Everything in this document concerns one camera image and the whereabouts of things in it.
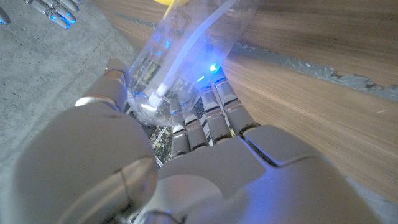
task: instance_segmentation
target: metal finger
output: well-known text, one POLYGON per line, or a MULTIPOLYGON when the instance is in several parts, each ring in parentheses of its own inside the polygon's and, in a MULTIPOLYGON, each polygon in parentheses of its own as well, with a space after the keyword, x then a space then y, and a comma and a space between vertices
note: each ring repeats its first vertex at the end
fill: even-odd
POLYGON ((64 19, 60 14, 55 12, 54 9, 49 8, 46 3, 42 2, 41 0, 25 0, 25 2, 31 5, 33 8, 45 14, 48 18, 56 22, 58 25, 62 26, 63 28, 69 28, 70 24, 69 21, 64 19))
POLYGON ((225 117, 210 85, 203 90, 201 98, 213 144, 217 144, 223 139, 230 138, 231 131, 229 131, 225 117))
POLYGON ((10 17, 8 17, 7 13, 1 7, 0 7, 0 22, 5 25, 11 22, 10 17))
POLYGON ((191 151, 199 147, 209 146, 206 134, 203 131, 197 112, 193 108, 191 111, 183 111, 185 117, 185 130, 188 135, 188 141, 191 151))
MULTIPOLYGON (((173 123, 182 120, 182 111, 180 102, 174 98, 170 102, 170 113, 173 123)), ((172 158, 184 155, 190 152, 189 141, 187 132, 185 131, 185 123, 173 127, 173 140, 172 140, 172 158)))
POLYGON ((46 5, 48 5, 50 8, 54 9, 55 12, 60 14, 62 17, 64 17, 69 23, 74 24, 76 22, 76 17, 70 13, 68 9, 66 9, 61 3, 59 3, 56 0, 42 0, 46 5))
POLYGON ((72 10, 72 12, 78 12, 79 7, 72 0, 58 0, 58 2, 64 4, 67 8, 72 10))
POLYGON ((214 82, 214 86, 217 89, 218 96, 220 97, 229 123, 236 134, 243 135, 248 129, 258 126, 241 104, 241 101, 236 96, 222 69, 218 70, 218 76, 214 82))

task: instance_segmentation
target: wooden surface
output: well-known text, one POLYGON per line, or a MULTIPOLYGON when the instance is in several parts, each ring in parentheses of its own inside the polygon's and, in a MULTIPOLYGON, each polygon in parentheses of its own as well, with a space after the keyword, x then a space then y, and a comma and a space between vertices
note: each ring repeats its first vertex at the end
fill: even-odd
MULTIPOLYGON (((120 15, 158 22, 165 11, 152 1, 94 2, 138 50, 154 29, 120 15)), ((329 65, 340 75, 397 84, 395 1, 292 4, 268 1, 240 41, 329 65)), ((398 203, 398 103, 235 53, 223 69, 257 122, 309 142, 345 175, 398 203)))
MULTIPOLYGON (((155 23, 167 8, 150 0, 108 2, 108 12, 155 23)), ((398 85, 398 1, 262 2, 240 42, 398 85)))

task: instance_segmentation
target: robotic hand in background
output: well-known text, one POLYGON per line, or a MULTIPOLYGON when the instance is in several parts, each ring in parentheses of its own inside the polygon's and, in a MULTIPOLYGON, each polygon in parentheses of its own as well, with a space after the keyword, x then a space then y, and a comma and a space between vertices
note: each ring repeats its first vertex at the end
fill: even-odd
POLYGON ((122 113, 126 83, 127 68, 111 60, 76 107, 28 145, 5 223, 130 223, 118 214, 140 210, 134 223, 378 223, 317 150, 255 123, 222 69, 202 93, 211 137, 195 111, 172 101, 171 114, 185 121, 157 170, 145 132, 122 113))
POLYGON ((69 28, 76 22, 76 17, 70 12, 78 12, 77 3, 80 0, 24 0, 42 14, 63 28, 69 28))
POLYGON ((0 23, 7 25, 10 23, 10 17, 8 17, 7 13, 0 7, 0 23))

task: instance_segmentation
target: gray floor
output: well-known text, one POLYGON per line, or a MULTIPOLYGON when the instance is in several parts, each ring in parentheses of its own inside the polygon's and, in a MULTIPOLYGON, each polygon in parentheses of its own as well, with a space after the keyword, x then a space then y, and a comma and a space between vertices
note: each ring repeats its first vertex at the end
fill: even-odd
MULTIPOLYGON (((0 1, 0 202, 20 151, 57 113, 74 105, 110 58, 131 66, 137 52, 89 0, 65 30, 22 0, 0 1)), ((398 207, 348 179, 383 223, 398 223, 398 207)))

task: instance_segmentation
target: plastic bottle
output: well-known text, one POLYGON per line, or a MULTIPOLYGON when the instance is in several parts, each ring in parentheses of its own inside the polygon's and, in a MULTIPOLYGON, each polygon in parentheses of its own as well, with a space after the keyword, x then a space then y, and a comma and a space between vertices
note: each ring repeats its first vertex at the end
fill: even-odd
POLYGON ((144 125, 174 126, 170 102, 188 111, 254 15, 258 0, 174 4, 131 68, 128 102, 144 125))

